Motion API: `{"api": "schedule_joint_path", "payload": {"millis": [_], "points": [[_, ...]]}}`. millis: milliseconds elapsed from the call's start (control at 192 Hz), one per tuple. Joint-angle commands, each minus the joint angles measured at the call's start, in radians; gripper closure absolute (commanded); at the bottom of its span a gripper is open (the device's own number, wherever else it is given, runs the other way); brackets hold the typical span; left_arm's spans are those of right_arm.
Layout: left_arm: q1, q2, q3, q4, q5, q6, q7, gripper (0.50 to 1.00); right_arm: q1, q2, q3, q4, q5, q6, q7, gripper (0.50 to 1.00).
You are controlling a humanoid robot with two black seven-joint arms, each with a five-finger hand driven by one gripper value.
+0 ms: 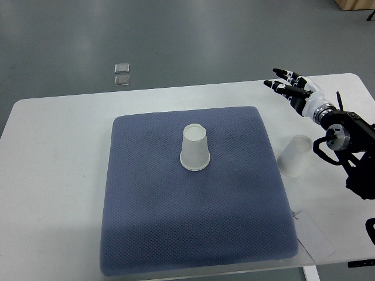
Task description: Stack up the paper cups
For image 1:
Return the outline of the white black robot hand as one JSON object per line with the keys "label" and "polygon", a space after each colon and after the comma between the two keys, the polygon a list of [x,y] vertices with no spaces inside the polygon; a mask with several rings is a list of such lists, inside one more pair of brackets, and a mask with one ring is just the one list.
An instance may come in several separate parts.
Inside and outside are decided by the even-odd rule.
{"label": "white black robot hand", "polygon": [[263,84],[286,98],[300,116],[308,117],[319,125],[325,114],[336,110],[310,78],[279,68],[274,68],[273,72],[283,81],[264,80]]}

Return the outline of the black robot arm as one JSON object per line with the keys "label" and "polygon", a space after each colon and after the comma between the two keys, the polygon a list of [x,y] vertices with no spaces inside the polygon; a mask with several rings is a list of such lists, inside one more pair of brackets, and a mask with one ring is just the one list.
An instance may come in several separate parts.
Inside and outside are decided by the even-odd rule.
{"label": "black robot arm", "polygon": [[338,109],[325,105],[316,114],[326,133],[313,142],[312,150],[324,161],[344,168],[347,189],[364,200],[373,200],[374,125],[355,112],[344,111],[340,93],[336,96]]}

